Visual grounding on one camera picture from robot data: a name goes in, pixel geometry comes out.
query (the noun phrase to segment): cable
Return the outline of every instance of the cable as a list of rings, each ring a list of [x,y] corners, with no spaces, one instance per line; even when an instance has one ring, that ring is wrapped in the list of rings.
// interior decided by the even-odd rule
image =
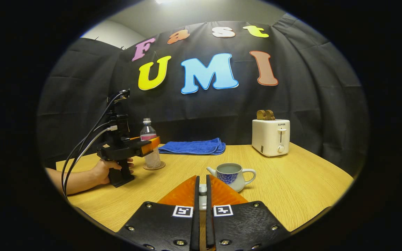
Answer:
[[[78,160],[83,156],[83,154],[85,154],[85,152],[89,149],[89,147],[92,145],[92,143],[94,143],[94,141],[96,141],[97,138],[100,137],[100,135],[102,135],[103,133],[105,133],[106,131],[114,131],[117,130],[117,126],[113,125],[111,127],[105,128],[104,130],[102,130],[101,132],[99,132],[96,137],[94,137],[91,142],[88,143],[88,145],[86,146],[86,148],[83,150],[83,152],[78,156],[78,158],[74,159],[76,160],[75,163],[73,162],[72,165],[69,167],[69,171],[66,173],[66,178],[63,181],[63,194],[65,195],[65,197],[67,198],[67,194],[66,194],[66,188],[67,188],[67,181],[69,179],[70,173],[73,170],[73,168],[75,167],[75,164],[77,164]]]
[[[89,135],[91,134],[91,132],[94,131],[95,127],[97,127],[97,125],[100,123],[100,121],[102,120],[103,116],[105,116],[105,113],[107,112],[107,110],[110,108],[111,104],[113,102],[116,101],[116,98],[118,98],[118,96],[126,93],[126,90],[122,90],[120,91],[111,101],[110,103],[108,103],[107,107],[105,108],[105,111],[103,111],[102,115],[100,116],[99,120],[97,120],[97,122],[94,124],[94,126],[92,127],[92,129],[89,131],[88,135],[86,135],[86,137],[83,139],[83,143],[81,143],[80,148],[78,150],[78,152],[80,152],[82,150],[82,146],[85,144],[86,139],[89,137]],[[75,159],[72,161],[71,166],[75,165]],[[62,171],[62,182],[63,182],[63,176],[64,176],[64,169]]]
[[[107,124],[109,124],[109,122],[104,123],[104,124],[101,124],[99,127],[97,127],[96,129],[94,129],[92,132],[95,132],[96,130],[99,130],[100,127],[103,127],[103,126],[105,126],[105,125],[107,125]],[[74,152],[75,152],[75,150],[77,149],[77,147],[83,143],[83,140],[84,140],[84,139],[82,139],[82,140],[74,147],[74,149],[72,149],[72,152],[70,152],[69,156],[67,156],[67,159],[66,159],[66,161],[64,162],[63,169],[62,169],[62,173],[61,173],[62,190],[64,190],[63,179],[64,179],[64,173],[65,173],[65,170],[66,170],[66,165],[67,165],[67,163],[69,162],[69,159],[71,158],[71,156],[74,154]]]
[[[86,135],[86,137],[85,138],[83,138],[83,140],[82,141],[80,141],[75,147],[74,147],[74,149],[72,149],[72,152],[70,152],[70,154],[69,154],[69,156],[67,156],[67,159],[66,159],[66,161],[65,161],[65,163],[64,163],[64,165],[63,165],[63,169],[62,169],[62,174],[61,174],[61,181],[62,181],[62,190],[64,190],[64,183],[63,183],[63,178],[64,178],[64,173],[65,173],[65,171],[66,171],[66,165],[67,165],[67,163],[69,162],[69,159],[70,159],[70,157],[74,154],[74,152],[75,152],[75,150],[76,150],[76,148],[80,145],[80,148],[79,148],[79,151],[78,152],[80,152],[81,150],[82,150],[82,146],[83,146],[83,144],[84,144],[84,142],[86,141],[86,139],[89,137],[89,135],[91,134],[91,132],[94,132],[96,129],[94,129],[96,126],[97,126],[97,124],[99,124],[100,123],[100,121],[102,120],[102,118],[103,118],[103,116],[105,115],[105,113],[106,113],[106,111],[110,108],[110,106],[111,106],[111,104],[116,100],[116,98],[118,97],[118,96],[120,96],[120,95],[122,95],[122,94],[124,94],[124,93],[126,93],[127,91],[126,90],[122,90],[122,91],[120,91],[112,100],[111,100],[111,102],[107,105],[107,107],[105,108],[105,111],[102,113],[102,115],[100,116],[100,118],[99,118],[99,120],[97,120],[97,122],[94,124],[94,126],[92,127],[92,129],[89,131],[89,133],[88,133],[88,135]]]

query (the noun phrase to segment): black cable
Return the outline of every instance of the black cable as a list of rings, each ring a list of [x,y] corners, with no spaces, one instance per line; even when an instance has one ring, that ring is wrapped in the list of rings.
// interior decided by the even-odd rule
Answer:
[[[104,123],[104,124],[101,124],[99,127],[97,127],[96,129],[94,129],[94,131],[92,131],[92,132],[96,132],[97,130],[100,129],[100,127],[103,127],[103,126],[105,126],[105,125],[107,125],[107,124],[109,124],[109,122]],[[66,170],[66,165],[67,165],[67,163],[69,162],[69,159],[71,158],[72,154],[73,154],[73,153],[75,152],[75,150],[77,149],[77,147],[78,147],[79,145],[82,145],[83,140],[84,140],[84,139],[82,139],[82,140],[74,147],[74,149],[72,149],[72,152],[70,152],[69,156],[67,156],[67,159],[66,159],[66,161],[64,162],[63,169],[62,169],[62,173],[61,173],[62,191],[64,191],[63,179],[64,179],[64,173],[65,173],[65,170]]]
[[[77,156],[80,154],[80,151],[82,150],[82,146],[84,145],[84,143],[85,143],[85,141],[88,139],[88,137],[89,137],[89,135],[94,131],[94,129],[97,127],[97,125],[100,123],[100,121],[103,119],[103,116],[105,116],[105,113],[107,112],[107,110],[110,108],[110,106],[111,106],[111,104],[118,98],[118,96],[120,96],[120,95],[122,95],[122,94],[124,94],[126,91],[125,90],[123,90],[123,91],[121,91],[121,92],[119,92],[111,101],[110,101],[110,103],[107,105],[107,107],[105,108],[105,111],[103,111],[103,113],[102,113],[102,115],[100,116],[100,118],[97,120],[97,122],[94,124],[94,126],[92,127],[92,129],[88,132],[88,134],[86,135],[86,137],[82,140],[82,143],[79,143],[80,144],[80,148],[79,148],[79,150],[78,150],[78,154],[77,154]],[[72,161],[72,164],[71,164],[71,167],[73,166],[73,165],[75,165],[75,161],[76,161],[76,158],[74,158],[74,160]],[[70,175],[70,172],[68,172],[68,173],[66,173],[66,179],[68,179],[69,178],[69,175]],[[64,195],[64,197],[65,198],[67,198],[67,194],[66,194],[66,185],[63,183],[63,177],[64,177],[64,171],[62,172],[62,189],[63,189],[63,195]]]
[[[88,145],[87,145],[86,148],[80,153],[80,155],[75,158],[76,161],[75,161],[75,163],[72,163],[72,165],[69,167],[69,171],[67,172],[66,178],[65,178],[65,180],[64,180],[64,182],[63,182],[63,184],[64,184],[64,194],[67,194],[67,192],[66,192],[66,191],[67,191],[67,182],[68,182],[68,180],[69,180],[70,173],[72,172],[73,168],[74,168],[75,165],[77,164],[78,160],[83,156],[83,154],[85,154],[85,152],[89,149],[89,147],[91,147],[91,145],[94,143],[94,141],[96,141],[97,138],[100,137],[100,135],[102,135],[103,133],[105,133],[105,132],[108,131],[108,130],[110,130],[109,127],[108,127],[108,128],[105,128],[104,130],[102,130],[101,132],[99,132],[99,133],[91,140],[91,142],[88,143]]]

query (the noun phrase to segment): finger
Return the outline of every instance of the finger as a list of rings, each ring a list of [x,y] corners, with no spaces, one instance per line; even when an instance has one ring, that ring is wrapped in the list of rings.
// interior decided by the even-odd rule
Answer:
[[[106,165],[108,166],[108,168],[114,168],[117,170],[122,169],[122,167],[114,160],[106,161]]]

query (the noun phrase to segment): toaster knob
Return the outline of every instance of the toaster knob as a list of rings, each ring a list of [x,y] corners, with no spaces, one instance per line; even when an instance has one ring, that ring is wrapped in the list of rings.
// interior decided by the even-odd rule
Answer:
[[[279,147],[277,148],[278,152],[283,152],[284,151],[284,146],[283,145],[279,145]]]

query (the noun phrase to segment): orange letter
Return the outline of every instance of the orange letter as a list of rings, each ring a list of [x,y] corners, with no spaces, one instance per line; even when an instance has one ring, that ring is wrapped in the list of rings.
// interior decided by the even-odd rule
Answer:
[[[188,30],[180,30],[175,33],[173,33],[169,38],[169,41],[167,44],[172,44],[176,43],[178,40],[183,40],[186,39],[190,34],[188,33]]]
[[[278,85],[279,81],[274,77],[273,69],[269,63],[271,56],[263,51],[250,51],[249,54],[257,61],[258,70],[260,71],[260,77],[258,77],[257,81],[262,85]]]

